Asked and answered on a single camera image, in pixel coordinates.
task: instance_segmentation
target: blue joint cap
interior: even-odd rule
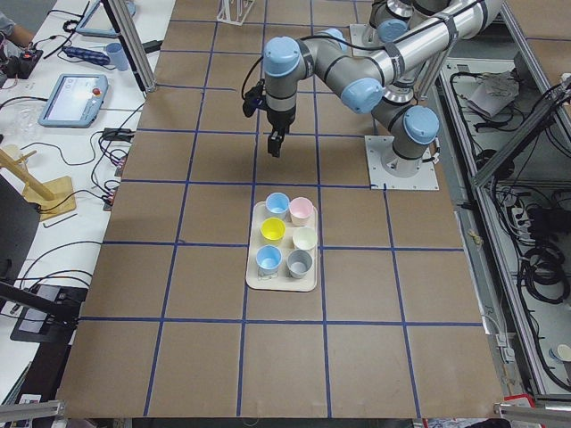
[[[295,70],[302,54],[291,37],[274,37],[264,48],[264,71],[273,78],[287,76]]]
[[[341,101],[356,113],[370,113],[383,99],[385,89],[378,80],[360,78],[347,85]]]
[[[329,36],[333,36],[335,38],[340,38],[341,40],[346,42],[345,37],[343,37],[343,33],[339,29],[325,29],[323,31],[320,31],[320,33],[327,33]],[[343,43],[339,43],[339,47],[341,48],[342,52],[347,52],[347,45],[344,45]]]
[[[431,144],[438,129],[440,129],[440,120],[432,110],[421,105],[411,107],[404,114],[404,130],[408,136],[418,144]]]
[[[378,38],[383,43],[393,42],[409,30],[409,25],[401,20],[387,20],[377,28]]]

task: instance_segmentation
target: person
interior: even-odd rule
[[[0,12],[0,32],[4,36],[19,47],[27,47],[34,38],[34,35],[21,25],[16,24],[6,15]]]

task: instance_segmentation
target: white tray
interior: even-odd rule
[[[258,202],[253,207],[252,215],[252,231],[250,232],[250,245],[248,246],[248,264],[246,266],[246,283],[256,290],[276,290],[281,292],[310,292],[318,284],[318,262],[317,246],[309,251],[313,258],[313,263],[309,272],[301,279],[290,277],[287,270],[287,256],[294,250],[294,242],[292,236],[294,235],[295,226],[289,213],[284,219],[285,235],[281,243],[277,246],[282,251],[282,262],[279,265],[277,273],[272,276],[261,276],[258,265],[256,263],[256,254],[258,250],[266,245],[264,238],[261,235],[260,227],[263,221],[268,218],[266,211],[266,202]],[[308,227],[313,227],[316,232],[318,231],[318,212],[313,208],[308,221]]]

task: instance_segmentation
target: blue cup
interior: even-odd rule
[[[283,193],[270,193],[266,198],[266,210],[270,217],[286,218],[289,198]]]
[[[110,43],[105,47],[105,53],[109,56],[111,64],[119,71],[128,70],[128,61],[121,43]]]
[[[263,276],[273,275],[277,272],[279,264],[282,262],[282,253],[274,245],[265,245],[256,254],[256,263]]]

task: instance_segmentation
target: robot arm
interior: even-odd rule
[[[453,43],[485,29],[502,4],[502,0],[376,0],[363,41],[370,54],[363,57],[347,53],[337,29],[298,40],[271,39],[264,48],[264,79],[252,89],[260,98],[253,105],[267,111],[272,125],[269,153],[279,157],[294,123],[297,82],[316,75],[343,104],[358,114],[372,113],[394,134],[397,159],[421,158],[439,127],[432,111],[408,105],[421,69],[430,64],[424,76],[430,85],[434,83]]]

